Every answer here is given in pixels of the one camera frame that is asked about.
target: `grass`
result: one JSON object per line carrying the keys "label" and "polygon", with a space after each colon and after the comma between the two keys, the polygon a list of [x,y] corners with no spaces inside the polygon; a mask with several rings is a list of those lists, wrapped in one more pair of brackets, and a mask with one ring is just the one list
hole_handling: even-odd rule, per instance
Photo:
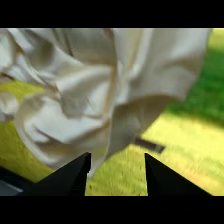
{"label": "grass", "polygon": [[[186,102],[171,105],[142,136],[167,146],[154,157],[213,195],[224,195],[224,36],[213,33],[206,63]],[[0,85],[24,95],[41,91],[25,83]],[[19,139],[13,122],[0,124],[0,165],[32,181],[52,170],[37,161]],[[130,145],[106,161],[88,180],[86,195],[147,195],[144,152]]]}

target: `dark corner object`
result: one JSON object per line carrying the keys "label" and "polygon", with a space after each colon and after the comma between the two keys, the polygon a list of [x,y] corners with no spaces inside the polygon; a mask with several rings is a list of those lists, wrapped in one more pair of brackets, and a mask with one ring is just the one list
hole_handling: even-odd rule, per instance
{"label": "dark corner object", "polygon": [[148,196],[211,196],[145,153]]}
{"label": "dark corner object", "polygon": [[85,153],[17,196],[85,196],[91,154]]}

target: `cream fabric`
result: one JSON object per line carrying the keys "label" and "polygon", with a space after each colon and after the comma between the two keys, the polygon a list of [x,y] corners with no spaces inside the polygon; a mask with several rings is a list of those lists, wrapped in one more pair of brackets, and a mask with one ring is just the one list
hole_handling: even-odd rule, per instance
{"label": "cream fabric", "polygon": [[43,85],[15,115],[27,148],[59,168],[92,153],[89,176],[124,149],[203,65],[209,28],[8,28],[0,69]]}

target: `garment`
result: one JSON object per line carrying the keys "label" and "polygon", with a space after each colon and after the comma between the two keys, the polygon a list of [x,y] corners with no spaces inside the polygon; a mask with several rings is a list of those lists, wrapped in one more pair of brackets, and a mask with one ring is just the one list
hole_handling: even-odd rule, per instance
{"label": "garment", "polygon": [[45,86],[15,109],[19,136],[55,169],[90,152],[91,177],[168,103],[185,99],[202,68],[210,31],[8,28],[0,33],[0,71]]}

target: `yellow-green surface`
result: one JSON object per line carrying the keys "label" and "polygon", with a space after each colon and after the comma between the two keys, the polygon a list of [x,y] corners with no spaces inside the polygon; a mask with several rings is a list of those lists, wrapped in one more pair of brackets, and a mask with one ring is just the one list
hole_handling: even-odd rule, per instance
{"label": "yellow-green surface", "polygon": [[[210,46],[220,48],[222,43],[218,31]],[[213,71],[217,73],[217,68],[214,67]],[[41,91],[41,88],[12,82],[0,85],[0,91],[14,93],[21,100],[24,95]],[[185,105],[189,108],[193,104],[187,101]],[[185,116],[164,112],[143,138],[167,146],[160,156],[153,156],[213,195],[224,195],[224,129],[199,119],[198,111]],[[146,195],[144,152],[131,145],[112,157],[88,181],[86,195]],[[52,172],[24,147],[13,122],[0,124],[0,165],[32,181]]]}

